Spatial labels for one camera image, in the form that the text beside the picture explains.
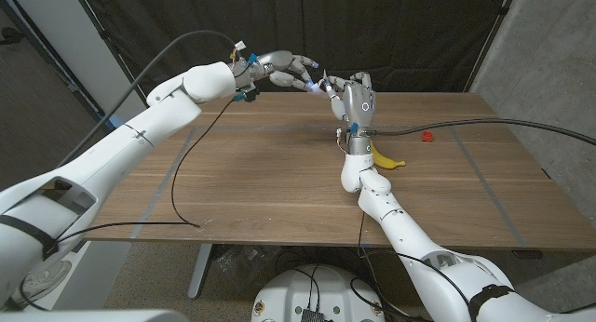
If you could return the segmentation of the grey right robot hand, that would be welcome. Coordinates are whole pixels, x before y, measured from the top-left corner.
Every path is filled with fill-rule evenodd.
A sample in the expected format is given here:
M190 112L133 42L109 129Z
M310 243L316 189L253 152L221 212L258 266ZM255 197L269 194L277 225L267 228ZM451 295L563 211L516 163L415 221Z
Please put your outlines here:
M370 127L375 113L376 93L367 72L357 72L348 79L324 74L322 85L330 98L332 112L349 127Z

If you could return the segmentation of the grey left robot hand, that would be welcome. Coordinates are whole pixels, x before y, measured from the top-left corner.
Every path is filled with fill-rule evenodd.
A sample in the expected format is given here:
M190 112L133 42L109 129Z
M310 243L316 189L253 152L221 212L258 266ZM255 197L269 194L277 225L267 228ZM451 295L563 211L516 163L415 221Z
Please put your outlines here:
M318 63L306 56L288 50L269 52L253 63L255 80L268 78L279 87L294 87L305 92L314 89L315 82L306 67L318 68Z

